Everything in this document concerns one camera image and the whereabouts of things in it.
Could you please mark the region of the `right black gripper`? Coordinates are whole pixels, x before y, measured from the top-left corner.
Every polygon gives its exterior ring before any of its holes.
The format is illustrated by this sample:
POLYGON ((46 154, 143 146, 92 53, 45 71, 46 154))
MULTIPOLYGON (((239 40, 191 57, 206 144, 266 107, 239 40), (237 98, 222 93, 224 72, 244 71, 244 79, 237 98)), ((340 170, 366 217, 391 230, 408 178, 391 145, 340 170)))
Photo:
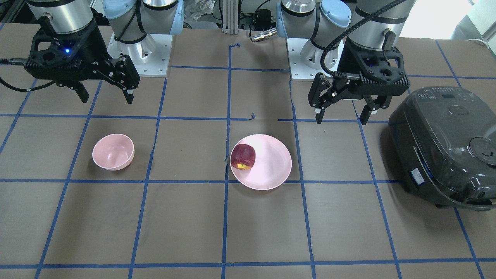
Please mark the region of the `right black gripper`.
POLYGON ((113 59, 107 53, 94 18, 81 30, 67 34, 56 33, 47 17, 39 19, 39 24, 24 64, 29 74, 74 87, 83 103, 88 102, 89 93, 80 81, 103 79, 121 89, 128 104, 133 102, 140 75, 129 55, 113 59))

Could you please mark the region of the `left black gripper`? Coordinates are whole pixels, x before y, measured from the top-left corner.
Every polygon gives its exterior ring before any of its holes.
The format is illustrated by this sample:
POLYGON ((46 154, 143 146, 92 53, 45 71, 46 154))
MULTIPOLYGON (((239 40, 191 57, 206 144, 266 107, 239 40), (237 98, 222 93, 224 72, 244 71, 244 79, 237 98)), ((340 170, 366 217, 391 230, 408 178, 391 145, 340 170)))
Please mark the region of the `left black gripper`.
POLYGON ((386 51, 368 50, 347 39, 338 71, 357 74, 358 80, 335 78, 330 81, 322 72, 315 74, 308 103, 315 108, 318 124, 321 124, 326 108, 345 97, 365 100, 360 122, 366 125, 373 112, 387 109, 393 96, 402 95, 410 87, 403 55, 396 47, 386 51))

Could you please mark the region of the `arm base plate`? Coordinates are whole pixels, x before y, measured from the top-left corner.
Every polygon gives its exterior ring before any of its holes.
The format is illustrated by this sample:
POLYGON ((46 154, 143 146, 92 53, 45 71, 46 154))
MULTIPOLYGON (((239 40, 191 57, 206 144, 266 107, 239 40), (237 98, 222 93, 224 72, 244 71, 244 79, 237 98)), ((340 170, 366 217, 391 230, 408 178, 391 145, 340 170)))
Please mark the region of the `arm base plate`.
MULTIPOLYGON (((302 55, 304 45, 308 42, 304 38, 288 38, 286 45, 288 50, 288 60, 290 66, 291 80, 292 81, 313 81, 318 72, 324 73, 327 77, 329 74, 325 73, 321 68, 315 69, 310 67, 312 64, 320 65, 317 59, 310 61, 311 57, 305 58, 302 55)), ((341 54, 344 49, 344 42, 340 42, 336 50, 330 51, 326 56, 326 65, 331 71, 337 71, 341 54)))
POLYGON ((140 77, 165 78, 168 75, 173 35, 148 34, 142 41, 125 44, 112 36, 107 51, 113 58, 129 55, 140 77))

